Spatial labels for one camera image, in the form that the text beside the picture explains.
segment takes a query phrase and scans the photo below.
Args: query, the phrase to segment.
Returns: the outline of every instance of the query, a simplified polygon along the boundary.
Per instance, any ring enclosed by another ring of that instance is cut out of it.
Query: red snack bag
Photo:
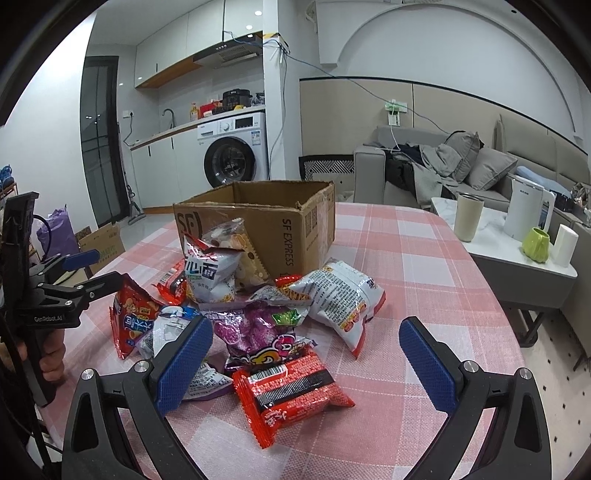
[[[111,313],[113,342],[122,360],[134,349],[140,337],[150,330],[164,304],[154,300],[127,273],[123,286],[115,294]]]
[[[187,278],[184,274],[184,259],[167,271],[160,281],[153,285],[160,296],[169,304],[179,306],[187,299]]]
[[[232,378],[261,448],[273,445],[278,429],[320,413],[329,405],[355,406],[311,348],[286,364],[252,375],[239,370]]]

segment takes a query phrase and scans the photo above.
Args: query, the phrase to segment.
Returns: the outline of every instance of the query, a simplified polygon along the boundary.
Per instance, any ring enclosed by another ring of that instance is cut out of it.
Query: glass door
[[[80,90],[82,161],[99,227],[129,215],[117,126],[118,61],[86,57]]]

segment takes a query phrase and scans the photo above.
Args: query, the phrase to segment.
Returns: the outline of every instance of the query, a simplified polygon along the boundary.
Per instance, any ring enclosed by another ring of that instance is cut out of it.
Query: range hood
[[[193,63],[217,69],[242,60],[254,59],[262,55],[261,33],[244,35],[218,43],[193,55]]]

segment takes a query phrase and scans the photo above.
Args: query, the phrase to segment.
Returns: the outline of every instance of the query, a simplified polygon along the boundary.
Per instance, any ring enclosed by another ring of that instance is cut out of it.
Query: polka dot floor
[[[517,311],[505,313],[516,328],[521,320]],[[586,361],[573,371],[581,352],[575,334],[560,313],[548,314],[535,345],[521,349],[544,406],[553,480],[564,480],[591,443],[591,371]]]

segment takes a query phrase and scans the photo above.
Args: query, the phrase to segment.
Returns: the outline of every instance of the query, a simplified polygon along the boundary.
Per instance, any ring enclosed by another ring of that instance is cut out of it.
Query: white tabletop
[[[453,230],[456,222],[457,201],[432,198],[433,206],[439,215]],[[572,265],[561,267],[556,265],[552,256],[546,263],[534,262],[521,251],[521,242],[510,237],[503,231],[507,214],[490,208],[483,208],[478,222],[478,229],[472,242],[462,242],[467,252],[473,257],[489,258],[500,262],[522,265],[527,268],[543,270],[563,277],[576,278],[577,271]]]

